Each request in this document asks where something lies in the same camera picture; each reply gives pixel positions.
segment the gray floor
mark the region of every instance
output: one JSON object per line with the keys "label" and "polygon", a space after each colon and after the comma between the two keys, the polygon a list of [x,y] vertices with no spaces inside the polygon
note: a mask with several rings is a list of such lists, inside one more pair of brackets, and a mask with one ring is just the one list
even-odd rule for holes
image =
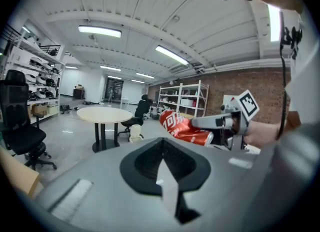
{"label": "gray floor", "polygon": [[[62,97],[61,102],[69,104],[71,108],[77,106],[78,108],[88,107],[82,105],[83,100],[75,100],[69,97]],[[104,106],[111,106],[119,108],[118,104],[105,103]],[[129,105],[128,110],[134,114],[137,106]],[[46,186],[50,181],[57,176],[63,174],[65,171],[72,168],[81,160],[94,155],[92,152],[92,144],[95,142],[94,124],[81,120],[77,116],[76,111],[71,111],[70,114],[54,116],[47,118],[40,122],[40,128],[45,131],[46,138],[44,140],[47,152],[52,156],[50,161],[55,162],[57,170],[53,170],[52,166],[41,165],[36,166],[36,170],[41,174],[41,183]],[[106,137],[113,139],[113,125],[106,125]],[[121,124],[118,126],[118,131],[123,131],[125,127]],[[146,119],[142,126],[142,134],[145,139],[155,137],[170,137],[170,134],[160,125],[158,120],[151,118]],[[120,134],[118,137],[120,145],[129,144],[128,135]],[[25,162],[24,156],[18,156],[20,162]]]}

